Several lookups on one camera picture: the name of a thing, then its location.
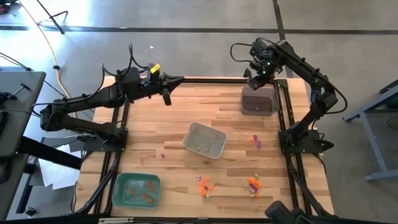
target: clear plastic container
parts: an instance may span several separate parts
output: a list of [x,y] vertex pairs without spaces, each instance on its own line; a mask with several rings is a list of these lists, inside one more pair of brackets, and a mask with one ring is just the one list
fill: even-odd
[[199,153],[212,159],[218,159],[223,153],[226,133],[193,122],[184,137],[184,146],[192,152]]
[[242,89],[241,112],[245,115],[271,116],[278,111],[277,92],[274,88],[249,87]]

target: teal plastic tray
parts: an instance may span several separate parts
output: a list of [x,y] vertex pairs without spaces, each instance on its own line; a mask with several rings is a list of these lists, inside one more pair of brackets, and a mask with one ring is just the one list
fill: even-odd
[[[148,182],[155,187],[153,192],[150,191]],[[112,203],[117,207],[154,209],[159,202],[160,188],[160,179],[156,175],[122,173],[116,179]]]

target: concrete floor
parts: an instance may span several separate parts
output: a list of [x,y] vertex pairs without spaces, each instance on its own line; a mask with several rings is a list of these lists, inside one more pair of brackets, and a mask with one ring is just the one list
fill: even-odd
[[[64,21],[68,26],[88,27],[174,27],[174,28],[249,28],[277,29],[272,0],[120,0],[114,1],[42,1],[56,13],[69,10]],[[23,1],[35,19],[45,18],[35,1]],[[322,30],[398,30],[398,2],[395,0],[279,0],[285,29]],[[0,25],[31,25],[18,5],[0,16]],[[229,46],[235,42],[250,43],[256,37],[277,41],[278,34],[233,33],[164,33],[164,32],[46,32],[62,66],[62,80],[72,96],[92,92],[100,82],[100,62],[110,70],[127,65],[127,45],[132,42],[140,63],[156,62],[170,75],[240,77],[246,65],[233,62]],[[306,57],[314,67],[327,74],[348,99],[342,114],[327,115],[317,126],[325,139],[335,147],[325,153],[328,184],[335,213],[345,218],[397,222],[398,179],[368,183],[366,174],[378,166],[359,121],[346,124],[343,115],[354,111],[377,96],[382,87],[396,78],[398,39],[396,35],[313,35],[287,34],[296,53]],[[37,29],[29,31],[0,30],[0,51],[35,70],[47,73],[46,80],[56,86],[52,58]],[[234,54],[248,58],[246,47]],[[46,85],[38,102],[59,96]],[[343,106],[342,100],[335,106]],[[32,118],[25,135],[66,136],[67,132],[45,133],[39,120]],[[35,207],[36,217],[69,212],[72,189],[52,191],[36,187],[28,206]],[[15,215],[15,203],[8,219]]]

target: wooden tabletop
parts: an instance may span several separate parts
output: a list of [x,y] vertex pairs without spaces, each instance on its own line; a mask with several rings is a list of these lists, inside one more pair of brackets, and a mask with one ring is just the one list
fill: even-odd
[[[114,78],[107,77],[104,85],[113,82]],[[309,110],[304,82],[291,78],[288,84],[294,118],[299,121]],[[286,163],[280,153],[277,135],[280,128],[278,114],[243,115],[239,102],[245,86],[183,83],[172,92],[171,106],[165,106],[161,96],[131,104],[127,122],[129,136],[119,173],[158,175],[162,189],[154,210],[114,206],[112,216],[264,218],[264,210],[275,200],[281,200],[292,209]],[[112,113],[113,109],[97,108],[94,122],[111,121]],[[227,134],[228,140],[219,159],[210,159],[184,148],[182,140],[194,121]],[[248,140],[255,134],[262,141],[260,150]],[[83,163],[76,187],[75,210],[83,206],[97,187],[103,158],[103,152],[94,152]],[[303,164],[308,188],[325,210],[333,213],[321,162],[311,154],[303,154]],[[249,198],[248,191],[243,188],[254,174],[259,175],[263,186],[258,199]],[[199,176],[209,177],[209,184],[214,185],[214,190],[209,192],[209,201],[200,194]],[[109,184],[104,191],[101,210],[105,207],[108,187]],[[303,208],[299,190],[298,197]]]

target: purple gem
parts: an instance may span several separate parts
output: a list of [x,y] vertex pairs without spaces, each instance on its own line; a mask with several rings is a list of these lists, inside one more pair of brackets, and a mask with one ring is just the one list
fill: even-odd
[[250,183],[249,185],[254,190],[254,192],[257,193],[257,190],[258,190],[257,187],[252,183]]

